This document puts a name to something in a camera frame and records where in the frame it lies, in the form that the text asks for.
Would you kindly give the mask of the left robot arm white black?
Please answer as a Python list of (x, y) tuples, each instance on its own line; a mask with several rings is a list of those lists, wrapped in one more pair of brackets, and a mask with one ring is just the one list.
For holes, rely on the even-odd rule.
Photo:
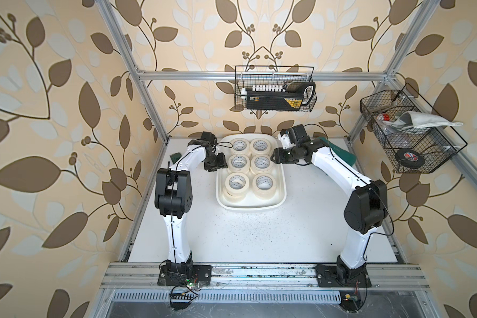
[(164, 217), (170, 248), (168, 260), (172, 263), (187, 263), (192, 255), (184, 217), (193, 202), (191, 171), (200, 164), (208, 172), (228, 167), (225, 155), (216, 152), (217, 146), (217, 137), (203, 132), (199, 139), (188, 143), (187, 151), (177, 162), (156, 173), (154, 205)]

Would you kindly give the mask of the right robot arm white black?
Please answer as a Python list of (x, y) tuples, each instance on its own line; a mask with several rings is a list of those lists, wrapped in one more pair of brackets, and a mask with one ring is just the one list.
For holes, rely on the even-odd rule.
[(299, 164), (303, 160), (326, 173), (347, 195), (343, 215), (348, 233), (337, 263), (348, 270), (365, 265), (370, 238), (388, 217), (386, 184), (355, 170), (326, 138), (311, 139), (303, 125), (282, 129), (278, 140), (282, 146), (273, 151), (272, 162)]

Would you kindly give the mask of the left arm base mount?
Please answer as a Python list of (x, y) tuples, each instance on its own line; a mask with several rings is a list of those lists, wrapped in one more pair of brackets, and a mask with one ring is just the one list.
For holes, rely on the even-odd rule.
[(175, 263), (166, 260), (159, 266), (159, 286), (209, 286), (212, 277), (212, 266), (195, 265), (191, 260)]

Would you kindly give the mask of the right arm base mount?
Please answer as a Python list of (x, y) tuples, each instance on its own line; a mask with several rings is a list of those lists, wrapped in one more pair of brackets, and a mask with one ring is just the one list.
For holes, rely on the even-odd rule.
[(370, 288), (367, 264), (349, 269), (345, 264), (324, 265), (315, 267), (317, 284), (321, 288)]

